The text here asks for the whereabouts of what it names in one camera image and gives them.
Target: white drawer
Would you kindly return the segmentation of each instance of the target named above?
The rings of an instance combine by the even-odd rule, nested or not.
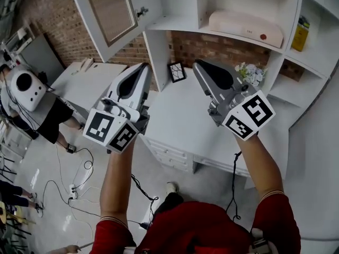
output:
[[[181,159],[188,158],[187,154],[184,151],[171,148],[168,145],[164,145],[164,144],[161,144],[157,141],[150,140],[150,139],[147,139],[147,142],[149,146],[151,147],[151,149],[153,149],[154,151],[160,152],[160,153],[164,153],[168,155],[169,157],[174,156],[176,158],[181,158]]]
[[[211,167],[216,167],[222,170],[225,170],[227,172],[233,173],[233,166],[229,166],[226,164],[222,164],[216,161],[213,161],[211,159],[199,157],[199,156],[194,156],[194,161],[199,162],[203,165],[211,166]],[[244,176],[244,177],[250,177],[248,171],[244,171],[242,169],[237,168],[235,171],[235,174]]]
[[[180,169],[182,171],[188,171],[188,168],[185,162],[180,162],[180,161],[177,161],[176,159],[169,158],[167,156],[163,156],[160,154],[157,154],[156,158],[159,162],[161,162],[164,165],[167,165],[169,167],[173,167],[176,169]]]

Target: tiled floor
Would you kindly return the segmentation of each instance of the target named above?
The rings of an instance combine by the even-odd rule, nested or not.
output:
[[[106,149],[64,125],[61,125],[60,129],[70,143],[76,145],[78,149],[88,148],[94,156],[93,175],[79,189],[79,200],[71,202],[71,205],[99,214],[100,188],[109,159]],[[57,150],[61,176],[66,189],[61,183]],[[50,144],[43,137],[39,137],[31,142],[23,161],[15,164],[15,169],[18,171],[15,183],[28,191],[37,192],[38,198],[41,199],[47,181],[54,180],[59,186],[63,199],[68,200],[69,185],[71,183],[79,185],[88,177],[88,172],[91,170],[84,169],[83,164],[89,159],[90,155],[85,150],[71,155],[64,149]],[[165,184],[168,181],[177,182],[181,193],[187,199],[214,203],[224,208],[231,199],[230,173],[207,166],[199,166],[194,175],[164,168],[155,160],[141,139],[136,142],[132,172],[140,180],[142,188],[149,196],[159,196],[161,200],[165,197]],[[249,229],[258,200],[254,190],[244,190],[244,184],[245,178],[236,178],[236,200],[239,215],[242,217],[240,224]],[[39,218],[35,210],[26,212],[30,219],[36,221],[35,225],[28,227],[33,233],[33,236],[29,237],[29,245],[35,253],[45,253],[68,244],[81,246],[93,241],[95,225],[99,218],[71,209],[61,200],[58,189],[52,182],[47,185],[44,205],[46,209],[43,218]],[[128,219],[141,222],[148,206],[148,199],[132,182]],[[234,207],[231,208],[230,215],[234,215]],[[132,222],[129,223],[129,228],[138,244],[145,231]],[[88,253],[90,249],[91,247],[84,249],[83,253]]]

